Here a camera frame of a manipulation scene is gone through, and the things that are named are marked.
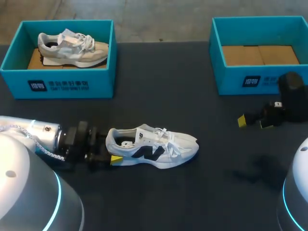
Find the metal cylinder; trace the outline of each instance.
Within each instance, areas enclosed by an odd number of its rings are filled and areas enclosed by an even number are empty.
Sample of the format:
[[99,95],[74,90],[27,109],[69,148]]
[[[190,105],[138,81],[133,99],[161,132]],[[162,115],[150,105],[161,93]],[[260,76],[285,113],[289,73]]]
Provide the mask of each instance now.
[[0,133],[0,230],[81,231],[76,192],[20,141]]
[[8,125],[18,125],[26,129],[44,148],[52,153],[58,149],[59,138],[62,133],[60,124],[0,116],[0,126]]
[[282,231],[308,230],[308,139],[298,148],[278,199]]

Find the gray floor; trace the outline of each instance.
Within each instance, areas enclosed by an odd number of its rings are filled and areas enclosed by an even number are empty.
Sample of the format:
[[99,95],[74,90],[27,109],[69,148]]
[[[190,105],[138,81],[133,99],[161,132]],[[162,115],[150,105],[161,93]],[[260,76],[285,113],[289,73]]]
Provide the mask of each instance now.
[[22,20],[113,19],[120,42],[208,40],[214,16],[308,15],[307,0],[0,0],[0,44]]

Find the shoe tongue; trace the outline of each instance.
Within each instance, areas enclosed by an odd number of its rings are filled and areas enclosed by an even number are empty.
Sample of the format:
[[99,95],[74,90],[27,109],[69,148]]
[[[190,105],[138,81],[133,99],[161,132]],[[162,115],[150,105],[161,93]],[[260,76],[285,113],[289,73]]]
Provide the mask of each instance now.
[[61,44],[62,41],[67,41],[73,44],[79,44],[80,40],[76,38],[76,33],[65,29],[62,33],[58,36],[58,45]]
[[153,141],[158,141],[158,135],[154,134],[150,131],[137,128],[136,131],[136,137],[135,137],[135,143],[138,143],[142,140],[153,140]]

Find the white sneaker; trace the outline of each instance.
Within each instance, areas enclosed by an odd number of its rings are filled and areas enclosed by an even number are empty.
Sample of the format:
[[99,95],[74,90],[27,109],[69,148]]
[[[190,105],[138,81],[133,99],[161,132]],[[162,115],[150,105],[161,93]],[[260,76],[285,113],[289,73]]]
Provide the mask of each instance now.
[[59,35],[40,33],[38,47],[44,57],[43,64],[49,66],[72,64],[81,68],[91,67],[103,62],[108,55],[108,44],[95,42],[90,35],[68,29]]
[[110,154],[123,157],[116,166],[148,163],[171,168],[190,160],[198,151],[197,139],[187,134],[152,128],[146,124],[129,130],[110,129],[106,147]]

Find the cardboard insert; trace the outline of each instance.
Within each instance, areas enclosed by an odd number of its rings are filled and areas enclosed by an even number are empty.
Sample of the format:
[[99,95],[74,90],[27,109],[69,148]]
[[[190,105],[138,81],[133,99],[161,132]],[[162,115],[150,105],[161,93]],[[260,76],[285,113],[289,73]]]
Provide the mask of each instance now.
[[[106,62],[103,62],[102,65],[95,66],[95,67],[89,67],[88,69],[92,68],[106,68]],[[76,66],[73,65],[63,65],[63,66],[44,66],[42,61],[41,61],[41,56],[39,53],[39,49],[35,48],[31,60],[28,65],[28,70],[50,70],[50,69],[79,69]]]
[[292,46],[223,46],[228,66],[299,65]]

